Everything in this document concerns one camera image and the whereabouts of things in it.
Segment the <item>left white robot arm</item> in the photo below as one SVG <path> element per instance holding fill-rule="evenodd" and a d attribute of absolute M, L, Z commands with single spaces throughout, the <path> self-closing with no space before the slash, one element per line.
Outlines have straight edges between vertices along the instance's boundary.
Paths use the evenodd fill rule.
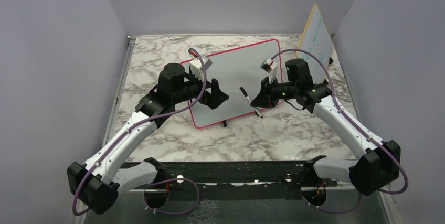
<path fill-rule="evenodd" d="M 143 185 L 160 187 L 165 180 L 165 166 L 148 158 L 131 168 L 122 168 L 129 155 L 148 136 L 178 111 L 175 106 L 191 100 L 215 109 L 229 99 L 216 79 L 199 79 L 186 72 L 183 65 L 169 63 L 159 74 L 158 84 L 135 107 L 129 120 L 112 140 L 83 164 L 73 162 L 67 169 L 70 191 L 74 195 L 72 212 L 77 202 L 97 215 L 105 213 L 120 194 Z"/>

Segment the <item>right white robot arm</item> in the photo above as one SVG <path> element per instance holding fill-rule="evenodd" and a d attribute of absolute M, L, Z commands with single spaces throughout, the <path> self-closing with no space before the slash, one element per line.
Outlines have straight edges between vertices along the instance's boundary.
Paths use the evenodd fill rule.
<path fill-rule="evenodd" d="M 288 82 L 276 79 L 278 65 L 266 59 L 260 65 L 269 75 L 261 81 L 259 94 L 252 107 L 274 108 L 279 100 L 294 99 L 324 121 L 345 143 L 354 160 L 318 157 L 303 171 L 303 180 L 311 186 L 323 179 L 351 183 L 361 194 L 370 195 L 395 181 L 400 175 L 401 149 L 394 141 L 384 141 L 351 116 L 332 95 L 328 83 L 313 83 L 308 63 L 292 59 L 285 64 Z"/>

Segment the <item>white whiteboard marker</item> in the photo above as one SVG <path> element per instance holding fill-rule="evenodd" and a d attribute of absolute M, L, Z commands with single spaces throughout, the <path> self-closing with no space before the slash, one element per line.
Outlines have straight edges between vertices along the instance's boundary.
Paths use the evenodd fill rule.
<path fill-rule="evenodd" d="M 247 91 L 244 89 L 244 87 L 240 87 L 239 89 L 242 92 L 242 94 L 245 96 L 245 98 L 248 100 L 249 104 L 251 104 L 252 100 L 251 100 L 250 96 L 248 95 Z M 260 110 L 257 107 L 254 107 L 254 106 L 253 106 L 253 109 L 254 109 L 256 115 L 258 117 L 260 117 L 261 119 L 263 119 L 263 115 L 260 112 Z"/>

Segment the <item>pink framed whiteboard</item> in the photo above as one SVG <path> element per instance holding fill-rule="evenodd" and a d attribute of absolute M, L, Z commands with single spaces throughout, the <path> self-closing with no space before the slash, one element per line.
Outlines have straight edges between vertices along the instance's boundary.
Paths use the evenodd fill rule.
<path fill-rule="evenodd" d="M 260 68 L 261 63 L 280 51 L 277 39 L 269 39 L 234 49 L 220 51 L 206 56 L 212 61 L 207 78 L 215 78 L 220 89 L 229 99 L 216 109 L 196 104 L 190 109 L 194 126 L 205 128 L 223 121 L 229 121 L 248 114 L 254 108 L 240 91 L 243 87 L 253 99 L 260 91 L 260 82 L 268 73 Z"/>

